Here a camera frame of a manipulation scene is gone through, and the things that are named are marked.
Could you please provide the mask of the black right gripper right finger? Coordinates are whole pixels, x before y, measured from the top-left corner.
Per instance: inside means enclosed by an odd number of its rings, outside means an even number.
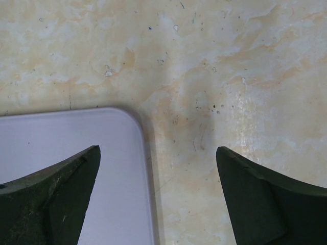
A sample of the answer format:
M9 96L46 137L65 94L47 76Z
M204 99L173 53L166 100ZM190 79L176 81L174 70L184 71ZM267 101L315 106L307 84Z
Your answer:
M221 146L216 162L237 244L326 244L326 188Z

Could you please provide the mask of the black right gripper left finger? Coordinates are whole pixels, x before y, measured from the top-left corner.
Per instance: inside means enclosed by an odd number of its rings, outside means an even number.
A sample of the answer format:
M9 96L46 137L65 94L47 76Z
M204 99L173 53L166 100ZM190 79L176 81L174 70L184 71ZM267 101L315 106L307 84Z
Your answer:
M77 244L100 160L93 145L1 184L1 244Z

